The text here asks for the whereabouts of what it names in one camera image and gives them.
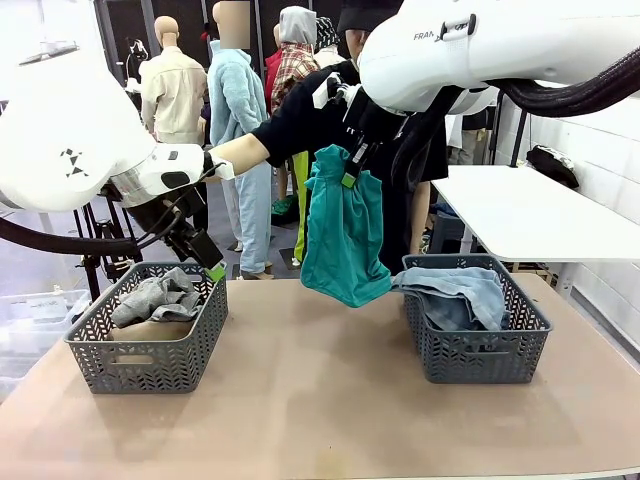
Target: black t-shirt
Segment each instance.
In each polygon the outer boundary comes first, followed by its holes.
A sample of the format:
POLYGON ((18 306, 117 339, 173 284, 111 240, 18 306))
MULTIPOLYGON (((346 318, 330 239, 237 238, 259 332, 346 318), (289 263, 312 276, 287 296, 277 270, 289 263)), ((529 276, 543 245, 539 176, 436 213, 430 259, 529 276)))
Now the black t-shirt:
MULTIPOLYGON (((349 85, 360 83, 358 71, 350 60, 314 72, 298 83, 275 114, 253 132, 269 151, 271 157, 268 161, 271 165, 278 167, 296 153, 315 153, 333 144, 347 150, 354 147, 357 139, 347 132, 342 122, 346 105, 329 104, 322 110, 313 106, 313 93, 333 72, 338 72, 349 85)), ((411 128, 412 118, 407 121, 403 132, 409 132, 411 128)), ((370 170, 382 182, 384 240, 380 260, 394 275, 403 269, 402 257, 409 253, 411 243, 413 193, 391 185, 391 164, 403 139, 401 137, 383 145, 364 166, 365 170, 370 170)), ((446 178, 448 173, 443 122, 431 141, 421 180, 426 182, 446 178)))

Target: red jacket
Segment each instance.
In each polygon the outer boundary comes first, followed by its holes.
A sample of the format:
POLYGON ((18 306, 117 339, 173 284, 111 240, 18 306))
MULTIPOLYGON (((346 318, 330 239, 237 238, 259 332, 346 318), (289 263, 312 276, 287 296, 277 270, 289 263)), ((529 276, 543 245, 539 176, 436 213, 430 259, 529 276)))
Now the red jacket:
POLYGON ((267 64, 267 85, 264 89, 265 99, 267 100, 267 112, 271 114, 271 94, 273 93, 273 84, 276 81, 278 69, 282 63, 282 50, 278 50, 265 60, 267 64))

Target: white table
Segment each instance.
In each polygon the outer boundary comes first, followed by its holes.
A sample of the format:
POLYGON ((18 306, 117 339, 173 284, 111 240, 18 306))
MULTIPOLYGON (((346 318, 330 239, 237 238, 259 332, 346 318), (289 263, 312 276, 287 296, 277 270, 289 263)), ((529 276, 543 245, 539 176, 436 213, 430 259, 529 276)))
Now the white table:
POLYGON ((496 258, 563 263, 557 290, 571 293, 582 262, 640 260, 640 226, 531 168, 452 166, 433 182, 473 236, 496 258))

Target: white shirt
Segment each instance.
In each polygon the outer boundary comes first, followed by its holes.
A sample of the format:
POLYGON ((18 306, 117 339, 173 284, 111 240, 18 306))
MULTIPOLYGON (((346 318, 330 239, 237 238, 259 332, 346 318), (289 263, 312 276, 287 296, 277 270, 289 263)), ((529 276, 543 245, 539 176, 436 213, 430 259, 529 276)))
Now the white shirt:
POLYGON ((198 119, 207 89, 202 65, 178 47, 167 47, 145 62, 140 74, 142 119, 147 128, 163 143, 198 144, 198 119))
POLYGON ((336 45, 321 48, 320 50, 318 50, 318 53, 313 56, 313 59, 320 66, 320 68, 344 62, 344 58, 338 55, 338 47, 336 45))

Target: white brick wall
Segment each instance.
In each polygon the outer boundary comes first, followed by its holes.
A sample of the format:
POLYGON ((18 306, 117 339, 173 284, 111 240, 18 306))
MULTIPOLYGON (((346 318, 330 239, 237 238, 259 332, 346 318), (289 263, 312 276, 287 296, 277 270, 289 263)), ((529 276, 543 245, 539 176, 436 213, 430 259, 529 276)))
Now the white brick wall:
MULTIPOLYGON (((525 159, 531 145, 537 144, 566 153, 576 164, 583 195, 640 225, 638 118, 640 100, 626 100, 583 117, 533 117, 527 121, 519 158, 525 159)), ((511 160, 519 119, 520 109, 505 98, 498 164, 511 160)), ((640 262, 581 265, 576 288, 640 348, 640 262)))

